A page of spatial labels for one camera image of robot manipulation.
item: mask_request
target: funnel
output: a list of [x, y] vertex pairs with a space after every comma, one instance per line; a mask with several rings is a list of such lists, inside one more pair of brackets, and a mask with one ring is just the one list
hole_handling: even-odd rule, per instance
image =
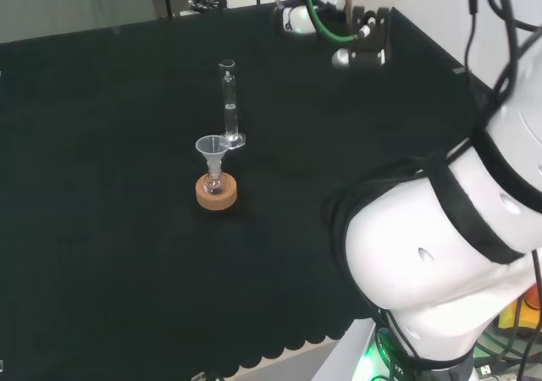
[[237, 184], [228, 174], [223, 174], [220, 164], [230, 149], [230, 141], [221, 135], [207, 135], [196, 141], [196, 149], [207, 159], [209, 173], [196, 183], [197, 201], [209, 210], [230, 207], [237, 199]]

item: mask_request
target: black tablecloth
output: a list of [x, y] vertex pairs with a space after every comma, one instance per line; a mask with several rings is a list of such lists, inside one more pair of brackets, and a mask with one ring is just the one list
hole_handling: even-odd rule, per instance
[[[0, 346], [13, 380], [223, 375], [339, 338], [364, 305], [342, 281], [323, 200], [375, 167], [458, 142], [456, 64], [395, 14], [391, 63], [331, 68], [271, 7], [0, 47]], [[223, 131], [236, 61], [239, 199], [208, 213], [197, 138]]]

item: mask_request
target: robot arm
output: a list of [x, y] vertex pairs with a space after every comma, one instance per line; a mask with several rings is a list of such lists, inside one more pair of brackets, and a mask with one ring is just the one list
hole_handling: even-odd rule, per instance
[[[388, 43], [390, 12], [396, 0], [305, 0], [307, 5], [319, 8], [331, 8], [335, 12], [344, 12], [350, 41], [333, 56], [337, 67], [356, 66], [358, 64], [383, 65], [390, 57]], [[282, 24], [286, 31], [296, 34], [320, 33], [329, 38], [331, 34], [325, 25], [319, 24], [318, 13], [312, 12], [307, 5], [296, 8], [284, 8]]]

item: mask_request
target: clear plastic funnel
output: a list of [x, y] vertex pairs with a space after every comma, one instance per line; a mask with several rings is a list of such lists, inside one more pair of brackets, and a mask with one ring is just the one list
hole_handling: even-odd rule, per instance
[[207, 159], [209, 173], [203, 180], [203, 189], [213, 195], [228, 188], [228, 179], [222, 173], [222, 157], [230, 149], [230, 141], [221, 135], [207, 135], [196, 141], [196, 149]]

